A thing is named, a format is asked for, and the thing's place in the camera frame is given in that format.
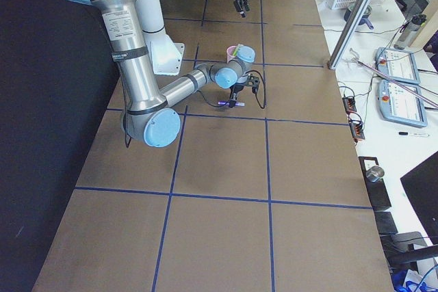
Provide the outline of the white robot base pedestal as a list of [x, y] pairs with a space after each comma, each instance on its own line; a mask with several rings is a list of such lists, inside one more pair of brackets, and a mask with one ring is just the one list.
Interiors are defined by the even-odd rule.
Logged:
[[159, 0], [137, 0], [136, 10], [149, 51], [153, 73], [177, 76], [185, 46], [174, 43], [166, 32]]

